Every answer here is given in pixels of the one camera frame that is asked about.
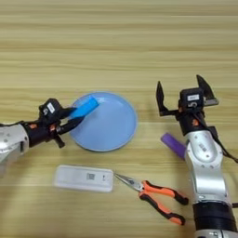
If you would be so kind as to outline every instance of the blue plastic plate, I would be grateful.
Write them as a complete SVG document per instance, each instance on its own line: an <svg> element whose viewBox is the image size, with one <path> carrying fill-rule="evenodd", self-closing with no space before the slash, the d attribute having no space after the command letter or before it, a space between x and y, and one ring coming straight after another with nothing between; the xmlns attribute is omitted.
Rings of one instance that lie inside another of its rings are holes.
<svg viewBox="0 0 238 238"><path fill-rule="evenodd" d="M71 132L73 140L85 149L108 152L126 145L134 136L137 113L128 101L109 92L95 92L77 100L73 107L81 106L91 97L98 108Z"/></svg>

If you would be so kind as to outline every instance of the white package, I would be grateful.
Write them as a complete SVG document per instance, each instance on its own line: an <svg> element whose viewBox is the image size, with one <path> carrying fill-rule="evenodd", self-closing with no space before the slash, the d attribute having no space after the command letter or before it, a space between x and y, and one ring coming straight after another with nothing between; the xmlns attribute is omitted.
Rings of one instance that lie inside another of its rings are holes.
<svg viewBox="0 0 238 238"><path fill-rule="evenodd" d="M54 186L74 190L111 192L113 172L110 169L60 165L56 171Z"/></svg>

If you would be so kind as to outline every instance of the orange pliers handle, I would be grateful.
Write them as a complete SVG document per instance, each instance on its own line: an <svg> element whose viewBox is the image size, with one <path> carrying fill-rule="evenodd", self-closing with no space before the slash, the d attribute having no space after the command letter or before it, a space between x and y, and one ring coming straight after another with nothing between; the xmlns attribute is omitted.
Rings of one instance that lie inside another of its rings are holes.
<svg viewBox="0 0 238 238"><path fill-rule="evenodd" d="M173 197L176 201L178 201L182 205L187 205L189 203L189 199L182 194L178 193L175 190L159 187L152 185L149 181L142 181L143 184L143 191L139 193L139 198L143 201L148 202L152 205L163 217L169 219L170 221L177 223L178 225L185 224L185 218L179 214L172 213L168 208L163 206L161 203L155 201L152 196L151 192L153 193L160 193L166 196Z"/></svg>

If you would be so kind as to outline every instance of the wood grain surface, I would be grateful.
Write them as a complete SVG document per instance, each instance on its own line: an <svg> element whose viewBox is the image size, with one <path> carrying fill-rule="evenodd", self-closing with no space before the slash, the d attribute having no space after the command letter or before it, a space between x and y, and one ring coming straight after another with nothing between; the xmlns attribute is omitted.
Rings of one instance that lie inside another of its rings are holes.
<svg viewBox="0 0 238 238"><path fill-rule="evenodd" d="M88 152L66 135L64 149L42 144L12 165L0 180L0 237L193 237L191 206L158 196L186 217L179 227L118 180L109 194L52 181L58 165L86 165L189 194L187 166L160 142L165 132L183 141L179 125L158 116L154 92L161 80L173 109L197 73L220 100L206 120L238 155L237 30L236 0L0 0L1 122L35 119L50 97L68 106L95 90L120 94L139 114L138 132L121 150ZM238 166L224 159L223 171L238 202Z"/></svg>

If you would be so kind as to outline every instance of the purple block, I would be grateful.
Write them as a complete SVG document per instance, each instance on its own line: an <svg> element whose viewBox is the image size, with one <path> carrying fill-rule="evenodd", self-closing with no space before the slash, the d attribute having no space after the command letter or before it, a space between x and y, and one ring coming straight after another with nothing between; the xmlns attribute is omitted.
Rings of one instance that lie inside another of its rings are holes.
<svg viewBox="0 0 238 238"><path fill-rule="evenodd" d="M161 141L181 159L185 159L186 146L179 142L177 139L175 139L171 134L164 134L161 137Z"/></svg>

